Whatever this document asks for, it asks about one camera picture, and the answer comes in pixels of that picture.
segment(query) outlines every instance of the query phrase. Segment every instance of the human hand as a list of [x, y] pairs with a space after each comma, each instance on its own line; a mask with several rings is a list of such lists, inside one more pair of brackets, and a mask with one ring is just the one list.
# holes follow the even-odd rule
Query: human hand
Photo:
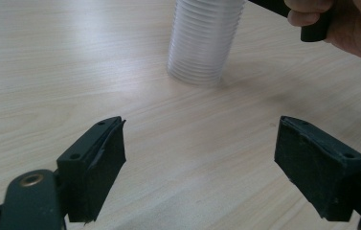
[[284, 3], [291, 9], [288, 21], [299, 27], [316, 23], [321, 13], [332, 9], [326, 42], [361, 57], [361, 0], [284, 0]]

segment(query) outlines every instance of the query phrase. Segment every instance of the black handle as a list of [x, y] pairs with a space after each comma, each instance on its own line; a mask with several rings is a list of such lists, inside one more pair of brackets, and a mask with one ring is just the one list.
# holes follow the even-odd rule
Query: black handle
[[332, 10], [321, 13], [317, 23], [302, 27], [301, 40], [304, 42], [322, 41], [327, 38], [329, 23], [332, 17]]
[[[249, 0], [271, 12], [287, 17], [290, 9], [283, 0]], [[332, 17], [332, 10], [321, 14], [317, 23], [302, 27], [301, 40], [304, 42], [322, 41], [327, 38], [327, 31]]]

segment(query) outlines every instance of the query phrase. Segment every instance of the wood grain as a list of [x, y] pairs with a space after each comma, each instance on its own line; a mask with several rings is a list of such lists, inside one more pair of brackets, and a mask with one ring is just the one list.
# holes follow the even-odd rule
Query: wood grain
[[273, 161], [281, 115], [361, 152], [361, 58], [247, 3], [217, 87], [168, 77], [174, 1], [0, 1], [0, 203], [21, 173], [122, 116], [127, 162], [68, 229], [356, 229], [320, 219]]

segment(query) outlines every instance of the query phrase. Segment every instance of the stacked plastic cups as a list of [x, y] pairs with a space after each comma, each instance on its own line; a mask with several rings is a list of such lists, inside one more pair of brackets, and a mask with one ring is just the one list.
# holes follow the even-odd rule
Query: stacked plastic cups
[[168, 73], [194, 85], [220, 82], [246, 0], [177, 0]]

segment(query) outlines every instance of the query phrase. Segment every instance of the wooden table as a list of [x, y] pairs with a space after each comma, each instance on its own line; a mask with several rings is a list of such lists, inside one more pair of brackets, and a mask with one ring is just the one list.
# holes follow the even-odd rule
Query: wooden table
[[97, 121], [127, 119], [96, 222], [68, 229], [355, 229], [274, 163], [281, 115], [361, 152], [361, 58], [247, 3], [217, 87], [168, 77], [174, 0], [0, 1], [0, 203]]

